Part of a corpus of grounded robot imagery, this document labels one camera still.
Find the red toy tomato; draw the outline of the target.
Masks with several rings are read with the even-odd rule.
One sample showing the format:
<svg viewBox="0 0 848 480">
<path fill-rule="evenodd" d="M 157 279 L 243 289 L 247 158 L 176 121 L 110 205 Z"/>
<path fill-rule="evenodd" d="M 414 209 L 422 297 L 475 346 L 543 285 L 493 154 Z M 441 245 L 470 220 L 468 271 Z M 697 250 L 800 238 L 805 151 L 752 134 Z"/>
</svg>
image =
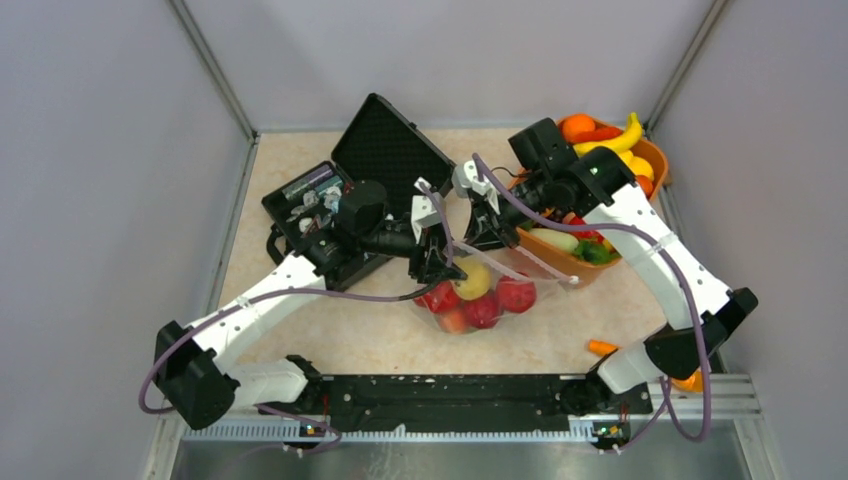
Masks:
<svg viewBox="0 0 848 480">
<path fill-rule="evenodd" d="M 445 281 L 438 284 L 430 292 L 415 298 L 413 302 L 433 314 L 440 315 L 459 306 L 461 298 L 455 292 L 453 283 Z"/>
</svg>

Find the clear zip top bag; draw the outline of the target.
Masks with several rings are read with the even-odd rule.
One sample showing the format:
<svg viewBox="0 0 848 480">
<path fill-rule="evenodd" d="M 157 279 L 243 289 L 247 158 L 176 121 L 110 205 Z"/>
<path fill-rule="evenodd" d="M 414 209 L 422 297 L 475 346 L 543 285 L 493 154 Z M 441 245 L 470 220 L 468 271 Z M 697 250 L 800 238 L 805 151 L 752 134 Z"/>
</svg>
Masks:
<svg viewBox="0 0 848 480">
<path fill-rule="evenodd" d="M 544 307 L 552 306 L 558 295 L 577 287 L 579 282 L 579 278 L 577 276 L 563 274 L 555 270 L 521 246 L 514 249 L 503 248 L 493 251 L 480 251 L 463 242 L 455 243 L 454 261 L 458 258 L 464 257 L 473 257 L 483 262 L 489 268 L 491 273 L 491 286 L 487 293 L 492 292 L 495 294 L 495 286 L 498 280 L 503 276 L 533 282 L 537 289 L 538 299 L 531 309 L 521 314 L 515 314 L 506 312 L 501 308 L 502 313 L 500 319 L 494 328 L 501 323 L 511 323 L 516 320 L 523 320 L 528 318 L 532 313 L 541 312 Z M 460 308 L 463 310 L 463 305 L 466 302 L 468 301 L 461 300 L 460 305 L 454 309 Z M 412 312 L 420 320 L 424 321 L 431 327 L 444 332 L 439 326 L 438 319 L 445 313 L 440 315 L 433 314 L 426 308 L 417 306 L 413 300 L 410 303 L 410 307 Z M 463 334 L 471 334 L 490 329 L 475 329 L 469 326 L 469 329 Z"/>
</svg>

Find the red toy bell pepper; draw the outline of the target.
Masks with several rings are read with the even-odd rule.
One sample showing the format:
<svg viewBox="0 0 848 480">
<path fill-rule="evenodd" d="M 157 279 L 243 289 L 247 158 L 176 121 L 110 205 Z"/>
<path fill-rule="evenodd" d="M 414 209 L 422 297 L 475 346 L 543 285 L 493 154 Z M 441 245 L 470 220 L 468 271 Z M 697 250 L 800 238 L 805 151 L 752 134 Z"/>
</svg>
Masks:
<svg viewBox="0 0 848 480">
<path fill-rule="evenodd" d="M 468 325 L 475 329 L 494 328 L 502 313 L 501 305 L 492 292 L 466 302 L 463 311 Z"/>
</svg>

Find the red toy apple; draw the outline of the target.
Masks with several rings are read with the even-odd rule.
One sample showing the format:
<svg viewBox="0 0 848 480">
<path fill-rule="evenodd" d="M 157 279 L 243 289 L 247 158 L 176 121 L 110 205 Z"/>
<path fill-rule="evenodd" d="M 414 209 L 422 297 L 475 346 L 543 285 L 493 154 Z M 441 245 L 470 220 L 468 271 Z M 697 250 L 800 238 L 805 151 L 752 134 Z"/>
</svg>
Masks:
<svg viewBox="0 0 848 480">
<path fill-rule="evenodd" d="M 538 293 L 533 282 L 501 277 L 495 286 L 495 296 L 501 308 L 509 313 L 521 314 L 537 302 Z"/>
</svg>

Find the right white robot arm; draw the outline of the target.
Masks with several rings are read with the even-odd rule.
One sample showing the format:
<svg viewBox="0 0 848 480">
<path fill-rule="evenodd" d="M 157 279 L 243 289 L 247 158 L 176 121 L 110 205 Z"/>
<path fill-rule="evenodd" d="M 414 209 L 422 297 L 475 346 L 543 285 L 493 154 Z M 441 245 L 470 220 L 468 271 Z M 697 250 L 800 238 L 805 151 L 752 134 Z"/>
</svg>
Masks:
<svg viewBox="0 0 848 480">
<path fill-rule="evenodd" d="M 596 231 L 659 302 L 665 326 L 607 355 L 587 374 L 582 388 L 600 412 L 614 411 L 639 384 L 660 376 L 685 380 L 704 369 L 759 304 L 750 289 L 731 289 L 710 273 L 654 211 L 621 157 L 641 138 L 636 115 L 614 139 L 575 145 L 544 118 L 509 140 L 528 173 L 521 183 L 505 187 L 479 155 L 453 171 L 455 190 L 473 205 L 466 239 L 475 248 L 516 246 L 526 220 L 562 233 Z M 548 209 L 583 222 L 556 223 L 543 217 Z"/>
</svg>

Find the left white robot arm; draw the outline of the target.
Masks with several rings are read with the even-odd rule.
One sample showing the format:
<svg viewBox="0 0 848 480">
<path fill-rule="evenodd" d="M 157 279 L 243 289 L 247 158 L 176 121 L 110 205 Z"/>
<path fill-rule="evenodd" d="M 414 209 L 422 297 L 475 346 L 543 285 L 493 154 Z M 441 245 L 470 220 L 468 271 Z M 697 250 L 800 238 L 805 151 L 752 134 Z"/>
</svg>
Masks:
<svg viewBox="0 0 848 480">
<path fill-rule="evenodd" d="M 383 257 L 409 260 L 412 278 L 424 286 L 456 278 L 446 253 L 450 236 L 444 194 L 423 178 L 414 181 L 405 208 L 391 210 L 394 194 L 374 180 L 350 182 L 315 204 L 322 227 L 291 242 L 278 266 L 244 294 L 182 326 L 172 321 L 157 333 L 155 385 L 193 430 L 205 429 L 231 409 L 285 402 L 297 413 L 319 404 L 320 386 L 302 363 L 285 360 L 265 369 L 237 368 L 238 357 L 280 322 L 321 296 L 346 297 L 350 284 Z"/>
</svg>

